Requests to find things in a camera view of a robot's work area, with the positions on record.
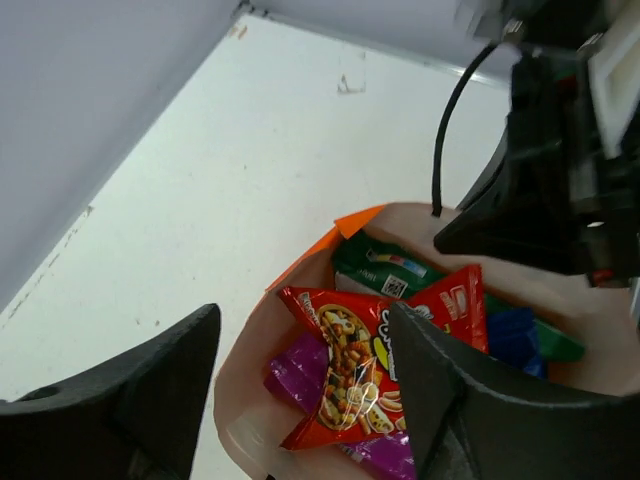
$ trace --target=qr code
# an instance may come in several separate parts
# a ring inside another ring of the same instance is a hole
[[[407,289],[407,282],[393,275],[389,275],[382,286],[382,294],[393,298],[402,298]]]

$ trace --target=white table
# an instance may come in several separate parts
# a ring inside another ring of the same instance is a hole
[[[334,218],[430,200],[456,80],[243,19],[0,314],[0,398],[79,373],[209,302],[223,312],[219,368],[263,289]],[[465,91],[445,148],[446,204],[481,172],[507,111],[503,87]],[[212,405],[192,478],[245,478],[218,443]]]

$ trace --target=black cable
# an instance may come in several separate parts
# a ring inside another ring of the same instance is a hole
[[[478,69],[478,67],[484,62],[489,55],[493,53],[496,49],[497,45],[489,44],[482,49],[482,51],[478,54],[476,58],[469,64],[466,68],[456,87],[453,89],[451,93],[451,97],[449,97],[449,101],[447,102],[447,106],[442,113],[442,118],[440,119],[440,126],[438,127],[438,134],[436,135],[436,147],[433,153],[433,178],[431,181],[431,203],[433,205],[432,215],[434,217],[439,217],[442,213],[442,186],[441,186],[441,177],[442,177],[442,150],[444,149],[444,138],[447,134],[447,127],[449,126],[449,120],[451,120],[451,115],[453,114],[453,110],[456,108],[456,104],[462,95],[462,91],[464,87],[467,86],[469,80],[472,75]]]

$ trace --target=red snack bag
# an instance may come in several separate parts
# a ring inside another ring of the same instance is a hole
[[[388,335],[394,300],[316,288],[285,287],[280,298],[329,345],[323,396],[282,442],[288,450],[354,443],[406,429]],[[449,275],[407,304],[451,335],[487,352],[480,266]]]

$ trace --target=purple package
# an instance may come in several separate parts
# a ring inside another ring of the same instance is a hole
[[[271,360],[271,373],[264,385],[276,397],[291,399],[305,413],[311,413],[322,396],[328,365],[326,345],[305,332],[286,352]],[[406,433],[343,444],[340,448],[378,480],[416,478]]]

